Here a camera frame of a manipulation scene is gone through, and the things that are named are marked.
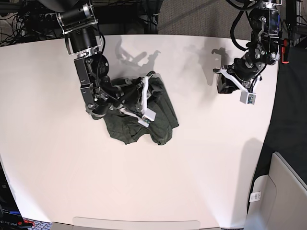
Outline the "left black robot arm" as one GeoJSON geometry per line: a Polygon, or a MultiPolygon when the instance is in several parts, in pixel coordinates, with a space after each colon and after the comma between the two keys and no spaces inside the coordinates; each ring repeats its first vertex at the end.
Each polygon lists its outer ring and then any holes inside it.
{"type": "Polygon", "coordinates": [[[231,94],[239,90],[240,101],[244,104],[254,104],[256,88],[262,80],[263,71],[274,65],[280,58],[280,0],[229,0],[238,16],[232,23],[230,38],[238,49],[244,51],[241,58],[235,58],[233,64],[223,65],[213,69],[219,74],[217,91],[219,94],[231,94]],[[246,15],[251,27],[250,41],[241,46],[235,38],[235,28],[243,15],[246,15]]]}

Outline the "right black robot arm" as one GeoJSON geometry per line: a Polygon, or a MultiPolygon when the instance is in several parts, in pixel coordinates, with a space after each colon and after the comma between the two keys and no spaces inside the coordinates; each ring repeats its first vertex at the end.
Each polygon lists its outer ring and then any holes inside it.
{"type": "Polygon", "coordinates": [[[99,120],[115,110],[134,117],[144,127],[155,121],[156,112],[148,107],[152,96],[149,81],[155,72],[127,79],[124,84],[111,82],[109,62],[103,54],[106,40],[99,29],[92,1],[43,0],[41,3],[56,13],[68,54],[76,56],[74,64],[87,113],[99,120]]]}

